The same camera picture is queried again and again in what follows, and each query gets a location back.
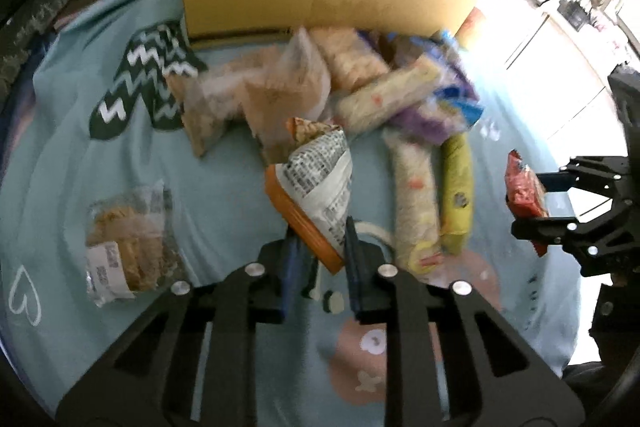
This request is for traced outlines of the orange red chip packet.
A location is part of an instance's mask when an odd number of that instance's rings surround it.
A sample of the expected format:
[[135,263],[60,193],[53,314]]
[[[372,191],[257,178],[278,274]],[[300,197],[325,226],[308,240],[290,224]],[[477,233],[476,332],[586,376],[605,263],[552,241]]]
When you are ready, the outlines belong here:
[[516,219],[548,218],[546,191],[517,150],[510,150],[504,173],[506,205]]

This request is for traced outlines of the clear cookie bag white label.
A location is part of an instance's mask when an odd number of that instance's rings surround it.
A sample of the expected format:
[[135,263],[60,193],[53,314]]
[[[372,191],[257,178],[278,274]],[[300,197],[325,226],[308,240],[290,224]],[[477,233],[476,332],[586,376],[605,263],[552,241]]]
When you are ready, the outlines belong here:
[[98,200],[86,225],[87,293],[102,307],[186,277],[163,181]]

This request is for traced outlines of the long yellow snack bar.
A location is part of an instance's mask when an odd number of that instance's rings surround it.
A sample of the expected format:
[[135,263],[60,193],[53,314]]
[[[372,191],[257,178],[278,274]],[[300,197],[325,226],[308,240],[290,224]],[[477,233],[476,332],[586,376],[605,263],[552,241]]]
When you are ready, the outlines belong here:
[[460,255],[472,233],[474,176],[468,135],[452,136],[442,144],[442,225],[440,243]]

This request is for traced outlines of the blue cookie packet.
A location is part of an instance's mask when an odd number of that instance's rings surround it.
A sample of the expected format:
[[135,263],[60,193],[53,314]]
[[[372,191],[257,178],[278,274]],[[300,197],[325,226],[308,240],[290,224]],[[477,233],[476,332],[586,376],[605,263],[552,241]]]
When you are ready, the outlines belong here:
[[454,135],[469,131],[484,107],[473,83],[466,75],[460,46],[448,30],[430,38],[389,34],[395,66],[424,66],[434,62],[440,70],[435,87],[422,100],[388,121],[413,138],[442,145]]

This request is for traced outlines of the orange white snack pack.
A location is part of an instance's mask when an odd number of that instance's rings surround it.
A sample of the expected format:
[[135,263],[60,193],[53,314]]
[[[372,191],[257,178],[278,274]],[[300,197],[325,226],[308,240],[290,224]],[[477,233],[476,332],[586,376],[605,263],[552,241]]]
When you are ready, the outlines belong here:
[[326,269],[343,269],[346,221],[352,196],[352,153],[336,124],[293,117],[286,122],[294,150],[265,171],[274,209]]

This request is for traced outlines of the brown bread packet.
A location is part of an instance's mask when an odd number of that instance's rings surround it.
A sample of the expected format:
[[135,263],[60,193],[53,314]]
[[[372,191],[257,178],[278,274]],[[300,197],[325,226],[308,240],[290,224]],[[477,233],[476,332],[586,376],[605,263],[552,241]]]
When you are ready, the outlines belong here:
[[294,148],[286,122],[294,117],[318,119],[330,91],[328,66],[303,27],[274,61],[243,81],[239,87],[242,111],[266,164],[286,161]]

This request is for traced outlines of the beige cabinet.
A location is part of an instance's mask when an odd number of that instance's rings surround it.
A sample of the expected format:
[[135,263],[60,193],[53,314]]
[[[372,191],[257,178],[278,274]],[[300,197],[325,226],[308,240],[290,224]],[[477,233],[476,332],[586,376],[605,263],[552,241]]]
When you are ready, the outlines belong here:
[[627,147],[606,76],[615,61],[597,33],[575,30],[551,3],[506,66],[506,91],[558,164],[624,156]]

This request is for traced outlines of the teal printed tablecloth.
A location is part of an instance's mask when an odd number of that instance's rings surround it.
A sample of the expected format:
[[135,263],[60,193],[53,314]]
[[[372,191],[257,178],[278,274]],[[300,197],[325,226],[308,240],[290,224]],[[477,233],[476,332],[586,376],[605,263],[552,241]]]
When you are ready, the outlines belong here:
[[[182,11],[181,0],[100,1],[58,35],[32,78],[34,117],[1,185],[1,337],[48,412],[152,301],[90,300],[85,237],[94,202],[163,182],[198,285],[223,279],[284,234],[247,127],[196,158],[180,126],[163,124],[175,109],[160,73],[181,65],[167,34]],[[561,373],[578,333],[578,268],[559,248],[538,256],[514,239],[503,182],[511,150],[541,171],[555,161],[516,113],[502,72],[472,56],[465,68],[484,106],[469,135],[473,231],[442,278],[470,282]],[[382,425],[384,329],[354,321],[343,275],[318,277],[283,325],[258,329],[259,424]]]

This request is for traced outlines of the red apple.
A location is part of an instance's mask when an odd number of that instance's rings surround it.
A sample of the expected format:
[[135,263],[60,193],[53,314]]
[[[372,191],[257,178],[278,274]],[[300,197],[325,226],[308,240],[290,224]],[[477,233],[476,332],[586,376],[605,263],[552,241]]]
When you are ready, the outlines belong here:
[[475,43],[483,29],[484,21],[483,12],[477,6],[474,6],[456,32],[457,42],[462,48],[469,49]]

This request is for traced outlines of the clear bread packet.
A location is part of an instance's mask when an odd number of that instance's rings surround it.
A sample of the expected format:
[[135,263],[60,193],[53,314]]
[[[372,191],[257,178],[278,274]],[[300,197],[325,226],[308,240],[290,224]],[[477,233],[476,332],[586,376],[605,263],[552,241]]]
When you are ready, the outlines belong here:
[[244,118],[239,99],[242,84],[262,79],[281,54],[277,46],[264,46],[209,67],[195,77],[186,74],[165,77],[178,102],[180,119],[195,157],[204,156],[214,146],[229,121]]

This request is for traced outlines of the orange biscuit packet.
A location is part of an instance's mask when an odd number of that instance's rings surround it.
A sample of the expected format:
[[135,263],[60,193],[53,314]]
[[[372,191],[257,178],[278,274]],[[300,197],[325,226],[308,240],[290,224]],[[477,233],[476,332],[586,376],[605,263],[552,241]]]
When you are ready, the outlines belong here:
[[309,35],[326,61],[333,91],[356,91],[390,72],[354,28],[316,27]]

